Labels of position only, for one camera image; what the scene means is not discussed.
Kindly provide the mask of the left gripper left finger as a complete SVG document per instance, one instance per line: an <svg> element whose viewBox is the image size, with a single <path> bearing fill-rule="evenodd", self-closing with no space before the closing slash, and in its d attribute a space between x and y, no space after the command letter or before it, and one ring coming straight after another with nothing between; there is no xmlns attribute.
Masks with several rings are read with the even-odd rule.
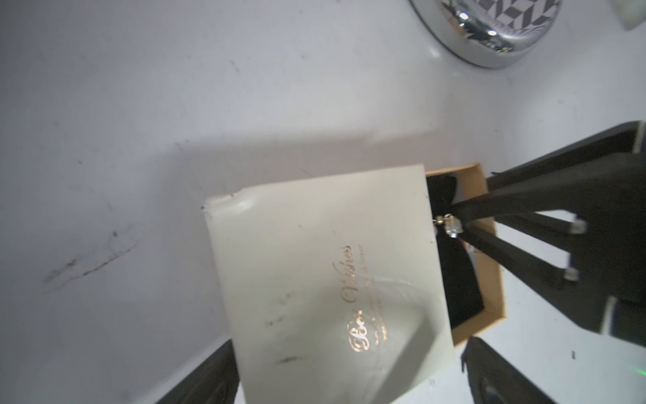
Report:
<svg viewBox="0 0 646 404"><path fill-rule="evenodd" d="M231 404L239 384L234 347L228 340L158 403Z"/></svg>

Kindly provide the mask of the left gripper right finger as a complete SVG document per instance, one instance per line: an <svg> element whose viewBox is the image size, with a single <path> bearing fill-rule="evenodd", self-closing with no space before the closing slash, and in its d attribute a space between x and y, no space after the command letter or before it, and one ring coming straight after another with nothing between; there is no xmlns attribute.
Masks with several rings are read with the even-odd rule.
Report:
<svg viewBox="0 0 646 404"><path fill-rule="evenodd" d="M461 356L476 404L549 403L555 401L481 338L470 337Z"/></svg>

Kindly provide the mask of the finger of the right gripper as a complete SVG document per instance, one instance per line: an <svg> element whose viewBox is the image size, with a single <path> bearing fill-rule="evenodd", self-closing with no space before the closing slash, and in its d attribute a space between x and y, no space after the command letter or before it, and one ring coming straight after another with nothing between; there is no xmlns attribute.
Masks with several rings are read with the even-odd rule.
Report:
<svg viewBox="0 0 646 404"><path fill-rule="evenodd" d="M645 124L630 121L487 180L488 193L452 205L463 223L547 210L633 213L645 203Z"/></svg>
<svg viewBox="0 0 646 404"><path fill-rule="evenodd" d="M540 295L577 326L639 346L645 345L645 268L629 279L627 266L601 256L604 247L583 252L575 266L561 269L478 227L462 239Z"/></svg>

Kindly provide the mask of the white flower earring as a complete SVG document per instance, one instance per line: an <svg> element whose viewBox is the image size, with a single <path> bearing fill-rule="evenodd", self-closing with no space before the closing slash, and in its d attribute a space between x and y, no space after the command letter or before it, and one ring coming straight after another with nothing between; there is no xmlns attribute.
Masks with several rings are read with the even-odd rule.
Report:
<svg viewBox="0 0 646 404"><path fill-rule="evenodd" d="M457 238L464 232L461 220L452 214L437 215L433 219L433 224L436 227L442 227L447 236L451 238Z"/></svg>

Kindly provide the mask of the cream drawer jewelry box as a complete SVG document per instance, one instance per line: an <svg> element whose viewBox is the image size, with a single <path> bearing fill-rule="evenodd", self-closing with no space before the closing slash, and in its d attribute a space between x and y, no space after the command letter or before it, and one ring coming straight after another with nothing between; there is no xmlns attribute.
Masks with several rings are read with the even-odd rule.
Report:
<svg viewBox="0 0 646 404"><path fill-rule="evenodd" d="M440 261L431 179L486 194L479 164L257 185L203 204L249 403L390 403L506 317L499 264L456 242Z"/></svg>

